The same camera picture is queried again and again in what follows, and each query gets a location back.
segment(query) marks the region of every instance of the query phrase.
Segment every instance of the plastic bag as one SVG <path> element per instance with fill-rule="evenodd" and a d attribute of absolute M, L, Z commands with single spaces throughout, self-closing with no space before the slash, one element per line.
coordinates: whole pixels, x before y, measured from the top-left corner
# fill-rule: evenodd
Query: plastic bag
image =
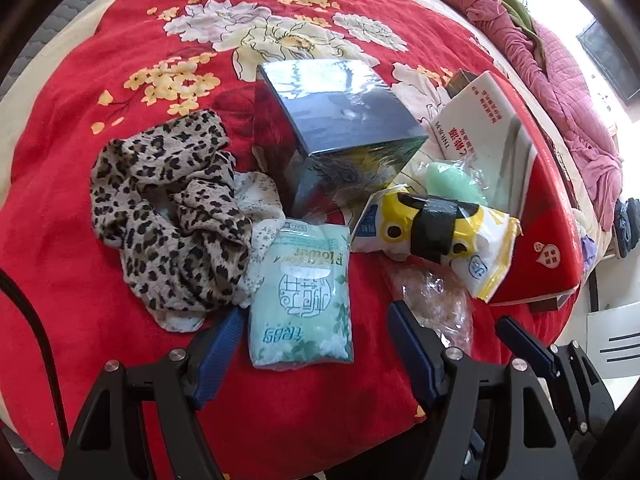
<path fill-rule="evenodd" d="M 511 267 L 520 222 L 507 213 L 395 186 L 371 195 L 354 230 L 355 253 L 409 254 L 450 266 L 474 298 L 489 301 Z"/>
<path fill-rule="evenodd" d="M 404 300 L 418 323 L 434 329 L 444 346 L 457 346 L 471 354 L 471 302 L 455 275 L 413 256 L 407 262 L 384 256 L 380 260 L 393 299 Z"/>
<path fill-rule="evenodd" d="M 348 263 L 348 227 L 285 222 L 262 261 L 264 283 L 250 308 L 254 367 L 353 362 Z"/>
<path fill-rule="evenodd" d="M 475 170 L 466 159 L 429 162 L 417 168 L 420 181 L 430 196 L 488 207 L 487 186 L 480 170 Z"/>

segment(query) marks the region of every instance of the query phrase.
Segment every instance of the floral blanket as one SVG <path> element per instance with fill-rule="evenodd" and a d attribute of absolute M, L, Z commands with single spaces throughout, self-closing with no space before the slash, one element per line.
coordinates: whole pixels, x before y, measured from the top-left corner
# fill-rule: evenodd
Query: floral blanket
<path fill-rule="evenodd" d="M 70 425 L 108 359 L 152 362 L 191 338 L 153 322 L 123 282 L 117 251 L 92 233 L 89 173 L 98 152 L 110 139 L 211 108 L 238 170 L 255 170 L 256 66 L 309 57 L 363 60 L 418 120 L 437 109 L 457 69 L 498 73 L 466 28 L 410 0 L 117 0 L 40 92 L 0 211 L 0 260 L 51 339 Z M 218 396 L 198 414 L 232 480 L 300 478 L 424 420 L 387 334 L 390 295 L 377 257 L 350 258 L 353 365 L 255 370 L 241 344 Z M 509 357 L 494 334 L 497 317 L 508 312 L 549 343 L 570 312 L 474 307 L 473 354 L 493 362 Z M 38 348 L 4 297 L 0 318 L 8 411 L 31 449 L 58 466 L 62 449 Z M 159 478 L 170 478 L 153 411 L 145 407 L 149 443 Z"/>

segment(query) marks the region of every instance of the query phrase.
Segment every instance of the gray textured mat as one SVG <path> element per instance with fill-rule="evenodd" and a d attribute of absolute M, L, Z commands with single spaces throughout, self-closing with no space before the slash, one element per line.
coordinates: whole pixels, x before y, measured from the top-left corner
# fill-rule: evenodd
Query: gray textured mat
<path fill-rule="evenodd" d="M 94 0 L 64 0 L 34 33 L 15 60 L 9 73 L 0 85 L 0 99 L 4 97 L 22 70 L 28 65 L 40 49 L 62 30 L 81 10 Z"/>

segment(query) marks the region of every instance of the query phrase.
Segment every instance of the red and white box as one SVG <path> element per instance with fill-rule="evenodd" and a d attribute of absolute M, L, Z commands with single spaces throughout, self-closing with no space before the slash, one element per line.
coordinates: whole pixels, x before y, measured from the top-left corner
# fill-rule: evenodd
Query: red and white box
<path fill-rule="evenodd" d="M 491 304 L 553 298 L 575 290 L 582 251 L 560 170 L 520 95 L 484 72 L 431 122 L 447 160 L 482 171 L 489 207 L 520 219 L 511 269 Z"/>

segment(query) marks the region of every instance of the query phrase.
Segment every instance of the pink blanket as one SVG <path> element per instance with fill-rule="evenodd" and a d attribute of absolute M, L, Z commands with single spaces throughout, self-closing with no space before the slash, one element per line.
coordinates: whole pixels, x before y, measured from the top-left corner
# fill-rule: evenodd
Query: pink blanket
<path fill-rule="evenodd" d="M 605 231 L 611 229 L 616 199 L 622 191 L 622 165 L 573 56 L 555 34 L 534 22 L 545 52 L 545 74 L 533 57 L 533 42 L 513 25 L 500 0 L 443 1 L 480 28 L 516 69 L 558 127 L 600 226 Z"/>

